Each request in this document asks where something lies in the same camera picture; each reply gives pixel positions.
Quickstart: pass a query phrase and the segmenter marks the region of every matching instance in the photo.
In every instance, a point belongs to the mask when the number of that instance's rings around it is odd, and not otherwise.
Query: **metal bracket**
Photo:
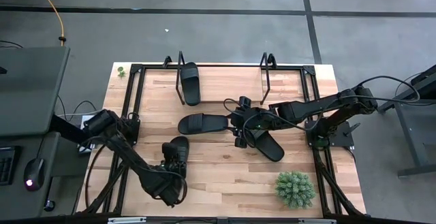
[[[109,218],[108,224],[146,223],[147,217],[117,217]]]
[[[305,127],[312,128],[315,121],[306,121]],[[345,121],[341,123],[334,134],[330,135],[328,138],[318,138],[313,135],[310,131],[306,132],[307,144],[309,146],[314,146],[316,148],[323,148],[326,146],[338,146],[338,147],[352,147],[354,146],[353,135],[350,133],[349,123]]]
[[[142,68],[142,64],[131,64],[130,74],[135,74]]]
[[[168,66],[168,63],[170,63],[170,62],[172,62],[171,57],[170,56],[165,57],[165,61],[163,61],[162,67],[166,69]]]
[[[304,65],[304,66],[302,66],[302,68],[303,68],[303,70],[305,70],[310,75],[312,75],[312,76],[316,75],[315,67],[314,66],[312,66],[312,65]]]
[[[277,69],[277,62],[275,61],[275,57],[272,53],[268,55],[268,64],[271,64],[273,69]]]

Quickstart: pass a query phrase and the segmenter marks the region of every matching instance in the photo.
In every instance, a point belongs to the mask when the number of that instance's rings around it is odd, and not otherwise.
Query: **black clip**
[[[236,138],[234,140],[234,146],[237,148],[247,148],[247,142],[242,138]]]
[[[170,63],[170,62],[172,62],[171,57],[170,57],[170,56],[165,57],[165,61],[163,61],[163,65],[162,65],[162,67],[163,67],[164,69],[166,69],[167,66],[168,66],[168,63]]]
[[[277,68],[277,62],[276,62],[275,57],[274,57],[274,55],[272,53],[270,53],[268,55],[268,60],[267,61],[268,61],[268,64],[272,64],[271,67],[273,69]]]
[[[162,153],[165,161],[171,161],[171,159],[177,157],[177,146],[169,142],[162,144]]]
[[[62,37],[62,36],[61,36],[61,37],[58,37],[58,39],[59,39],[61,42],[64,42],[64,43],[67,41],[67,38],[66,38],[66,37]]]

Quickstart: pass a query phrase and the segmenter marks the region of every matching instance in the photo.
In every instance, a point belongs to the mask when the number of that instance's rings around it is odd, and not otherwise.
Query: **computer mouse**
[[[25,168],[25,187],[28,191],[39,190],[44,183],[44,160],[40,158],[30,160]]]

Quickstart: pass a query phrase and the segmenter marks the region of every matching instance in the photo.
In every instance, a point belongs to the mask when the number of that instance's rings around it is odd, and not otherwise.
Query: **green succulent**
[[[125,71],[123,67],[118,67],[117,71],[118,71],[118,77],[120,78],[125,77]]]
[[[283,203],[293,209],[312,207],[311,200],[315,197],[312,182],[301,172],[280,173],[275,191]]]

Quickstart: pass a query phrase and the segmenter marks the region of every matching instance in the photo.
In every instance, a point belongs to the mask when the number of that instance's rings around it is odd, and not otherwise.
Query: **yellow cable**
[[[61,37],[64,39],[65,36],[64,36],[64,34],[63,34],[63,23],[62,23],[61,16],[60,16],[59,13],[57,12],[56,7],[53,5],[52,1],[51,1],[51,0],[47,0],[47,1],[48,1],[48,2],[50,3],[50,5],[52,6],[54,12],[55,12],[56,15],[57,15],[57,18],[59,19],[59,22],[61,23]]]

